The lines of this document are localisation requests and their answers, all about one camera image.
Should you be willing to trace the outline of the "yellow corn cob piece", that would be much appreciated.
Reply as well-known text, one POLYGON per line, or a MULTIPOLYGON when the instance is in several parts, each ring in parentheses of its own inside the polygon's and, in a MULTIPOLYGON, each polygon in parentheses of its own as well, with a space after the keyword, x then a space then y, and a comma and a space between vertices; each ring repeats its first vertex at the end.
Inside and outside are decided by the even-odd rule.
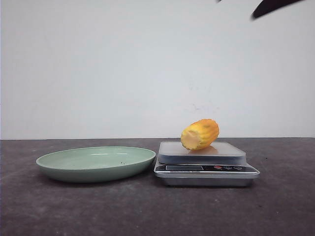
POLYGON ((201 150, 210 146, 219 136, 219 125, 213 119, 202 119, 186 127, 181 133, 182 146, 201 150))

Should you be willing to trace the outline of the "silver digital kitchen scale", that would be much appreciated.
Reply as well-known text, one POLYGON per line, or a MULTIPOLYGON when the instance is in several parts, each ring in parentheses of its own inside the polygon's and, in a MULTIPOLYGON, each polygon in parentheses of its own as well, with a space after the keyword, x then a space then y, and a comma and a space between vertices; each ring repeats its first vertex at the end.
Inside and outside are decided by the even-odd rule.
POLYGON ((161 142, 154 168, 169 186, 250 186, 260 175, 246 153, 227 142, 213 142, 201 150, 187 150, 181 142, 161 142))

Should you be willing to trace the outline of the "green shallow plate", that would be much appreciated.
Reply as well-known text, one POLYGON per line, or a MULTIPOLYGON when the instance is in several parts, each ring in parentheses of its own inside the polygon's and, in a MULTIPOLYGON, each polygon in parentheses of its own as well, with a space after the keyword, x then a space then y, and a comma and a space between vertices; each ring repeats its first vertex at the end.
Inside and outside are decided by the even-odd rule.
POLYGON ((123 179, 146 170, 156 153, 141 147, 83 147, 61 150, 36 159, 47 177, 71 183, 123 179))

